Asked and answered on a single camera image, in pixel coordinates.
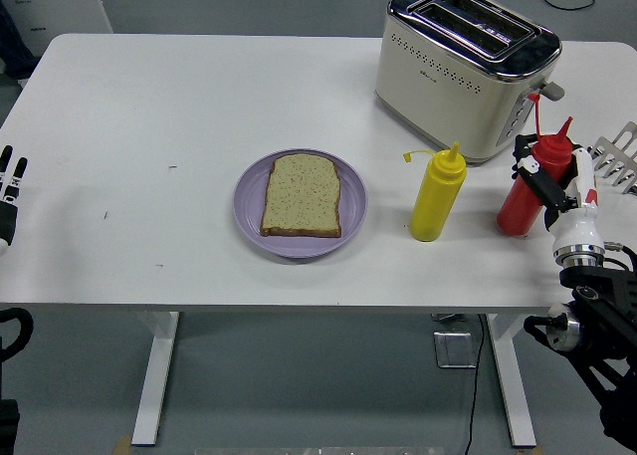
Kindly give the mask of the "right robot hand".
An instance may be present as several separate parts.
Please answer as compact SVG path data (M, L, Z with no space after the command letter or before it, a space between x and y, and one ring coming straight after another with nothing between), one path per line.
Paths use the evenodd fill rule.
M595 226L598 195L591 155L576 145L562 184L532 155L537 144L536 136L516 137L515 172L545 207L544 225L554 238L555 263L563 268L600 266L605 249Z

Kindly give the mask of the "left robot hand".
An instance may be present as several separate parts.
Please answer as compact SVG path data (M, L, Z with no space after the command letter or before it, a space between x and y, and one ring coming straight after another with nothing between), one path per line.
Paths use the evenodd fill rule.
M16 200L20 194L20 186L28 166L28 159L18 158L14 171L8 174L9 163L13 155L13 147L6 145L1 152L1 255L12 245L18 217Z

